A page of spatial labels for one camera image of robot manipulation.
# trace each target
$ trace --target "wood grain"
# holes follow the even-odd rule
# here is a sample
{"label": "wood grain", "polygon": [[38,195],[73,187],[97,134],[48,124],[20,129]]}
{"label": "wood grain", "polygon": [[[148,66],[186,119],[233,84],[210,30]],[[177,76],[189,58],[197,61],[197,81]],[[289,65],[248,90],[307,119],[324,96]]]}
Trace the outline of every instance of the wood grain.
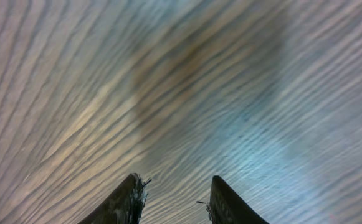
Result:
{"label": "wood grain", "polygon": [[362,223],[362,0],[0,0],[0,223],[77,223],[130,173],[142,223]]}

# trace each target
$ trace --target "dark object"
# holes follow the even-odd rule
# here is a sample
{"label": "dark object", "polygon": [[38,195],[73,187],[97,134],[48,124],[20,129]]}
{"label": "dark object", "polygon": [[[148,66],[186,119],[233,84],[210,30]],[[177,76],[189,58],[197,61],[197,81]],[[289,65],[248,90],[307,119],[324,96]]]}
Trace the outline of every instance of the dark object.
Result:
{"label": "dark object", "polygon": [[139,224],[151,180],[130,174],[90,215],[79,224]]}
{"label": "dark object", "polygon": [[212,224],[267,223],[219,176],[212,178],[210,203],[206,206]]}

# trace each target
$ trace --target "wooden surface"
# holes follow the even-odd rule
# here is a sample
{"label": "wooden surface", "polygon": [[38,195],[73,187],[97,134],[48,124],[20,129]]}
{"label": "wooden surface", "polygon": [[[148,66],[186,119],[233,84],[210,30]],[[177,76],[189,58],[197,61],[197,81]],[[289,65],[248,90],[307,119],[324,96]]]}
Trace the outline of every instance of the wooden surface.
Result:
{"label": "wooden surface", "polygon": [[362,223],[362,0],[0,0],[0,223],[77,223],[130,172],[142,223]]}

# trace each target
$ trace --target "brown wood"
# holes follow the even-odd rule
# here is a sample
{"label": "brown wood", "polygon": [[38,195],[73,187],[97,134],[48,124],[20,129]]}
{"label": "brown wood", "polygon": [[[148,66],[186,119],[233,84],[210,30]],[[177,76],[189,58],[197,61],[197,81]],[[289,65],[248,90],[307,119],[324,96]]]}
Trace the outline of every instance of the brown wood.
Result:
{"label": "brown wood", "polygon": [[362,223],[362,0],[0,0],[0,223],[77,223],[131,172],[142,223]]}

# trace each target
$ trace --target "black object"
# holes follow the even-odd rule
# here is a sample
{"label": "black object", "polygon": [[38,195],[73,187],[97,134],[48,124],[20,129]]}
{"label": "black object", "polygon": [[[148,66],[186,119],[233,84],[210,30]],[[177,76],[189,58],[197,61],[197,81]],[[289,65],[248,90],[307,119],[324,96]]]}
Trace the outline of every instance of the black object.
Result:
{"label": "black object", "polygon": [[90,215],[79,224],[139,224],[151,180],[130,174]]}
{"label": "black object", "polygon": [[268,224],[217,175],[212,178],[207,211],[212,224]]}

